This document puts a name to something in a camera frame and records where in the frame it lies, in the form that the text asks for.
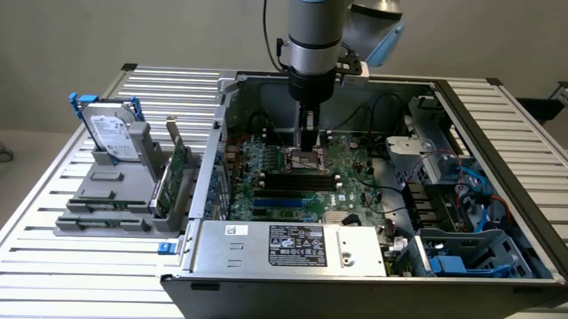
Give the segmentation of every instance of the aluminum workbench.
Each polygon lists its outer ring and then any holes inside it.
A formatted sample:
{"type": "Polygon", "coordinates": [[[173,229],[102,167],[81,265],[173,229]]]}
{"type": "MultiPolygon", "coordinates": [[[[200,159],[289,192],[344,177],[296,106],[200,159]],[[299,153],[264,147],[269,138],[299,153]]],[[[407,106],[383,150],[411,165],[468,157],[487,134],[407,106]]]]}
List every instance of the aluminum workbench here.
{"type": "MultiPolygon", "coordinates": [[[[176,116],[182,140],[199,153],[220,103],[219,78],[216,70],[137,66],[120,72],[102,97],[140,98],[152,138],[164,149],[172,147],[165,118],[176,116]]],[[[566,152],[502,86],[485,79],[444,80],[568,242],[566,152]]],[[[166,240],[52,234],[93,162],[92,147],[81,126],[0,230],[0,317],[181,317],[154,277],[160,265],[177,258],[156,254],[157,243],[166,240]]],[[[510,318],[568,318],[568,304],[537,311],[510,318]]]]}

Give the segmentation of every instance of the metal panel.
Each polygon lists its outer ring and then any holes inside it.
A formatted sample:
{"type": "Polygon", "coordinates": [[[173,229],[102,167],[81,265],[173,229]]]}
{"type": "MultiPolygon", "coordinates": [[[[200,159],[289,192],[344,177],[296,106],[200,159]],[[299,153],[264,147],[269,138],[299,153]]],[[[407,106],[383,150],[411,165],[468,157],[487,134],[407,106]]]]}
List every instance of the metal panel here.
{"type": "Polygon", "coordinates": [[[568,242],[566,152],[558,149],[502,87],[448,83],[555,232],[568,242]]]}

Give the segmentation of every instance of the power supply label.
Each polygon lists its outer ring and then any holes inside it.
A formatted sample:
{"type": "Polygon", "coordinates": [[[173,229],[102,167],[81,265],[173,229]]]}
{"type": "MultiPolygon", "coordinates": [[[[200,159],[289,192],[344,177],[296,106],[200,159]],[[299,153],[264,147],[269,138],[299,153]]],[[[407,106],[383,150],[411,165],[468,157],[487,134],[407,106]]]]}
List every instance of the power supply label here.
{"type": "Polygon", "coordinates": [[[268,262],[272,266],[327,267],[323,227],[271,225],[268,262]]]}

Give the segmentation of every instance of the green circuit board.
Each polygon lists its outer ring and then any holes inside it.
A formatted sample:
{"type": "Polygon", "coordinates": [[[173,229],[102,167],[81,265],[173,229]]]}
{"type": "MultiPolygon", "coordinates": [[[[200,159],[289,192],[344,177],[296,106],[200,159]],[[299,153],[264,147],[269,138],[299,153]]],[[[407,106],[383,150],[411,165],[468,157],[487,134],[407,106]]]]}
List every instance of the green circuit board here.
{"type": "Polygon", "coordinates": [[[359,181],[375,185],[372,175],[366,175],[367,152],[360,152],[360,138],[347,134],[332,136],[332,140],[321,146],[323,165],[319,169],[289,168],[285,147],[267,146],[263,141],[251,137],[233,148],[237,163],[233,163],[232,199],[229,220],[236,221],[303,221],[309,223],[336,223],[340,216],[356,214],[363,225],[379,226],[383,223],[382,205],[375,202],[376,190],[359,181]],[[352,164],[363,166],[359,173],[352,164]],[[339,175],[342,186],[335,191],[301,191],[301,207],[257,207],[253,205],[255,191],[263,190],[259,185],[260,172],[279,174],[339,175]]]}

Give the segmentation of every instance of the blue latch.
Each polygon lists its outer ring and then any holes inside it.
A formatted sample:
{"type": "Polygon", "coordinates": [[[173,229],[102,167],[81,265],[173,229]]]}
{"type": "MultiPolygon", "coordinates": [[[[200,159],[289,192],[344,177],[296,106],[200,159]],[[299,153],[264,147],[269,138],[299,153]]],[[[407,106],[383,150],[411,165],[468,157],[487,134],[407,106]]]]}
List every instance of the blue latch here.
{"type": "Polygon", "coordinates": [[[174,255],[174,243],[160,243],[157,246],[158,255],[174,255]]]}
{"type": "Polygon", "coordinates": [[[97,100],[98,100],[97,95],[81,95],[78,98],[80,103],[92,103],[92,102],[96,102],[97,100]]]}
{"type": "Polygon", "coordinates": [[[491,269],[466,269],[459,256],[435,256],[428,259],[431,272],[436,276],[505,278],[510,274],[511,266],[499,265],[491,269]]]}

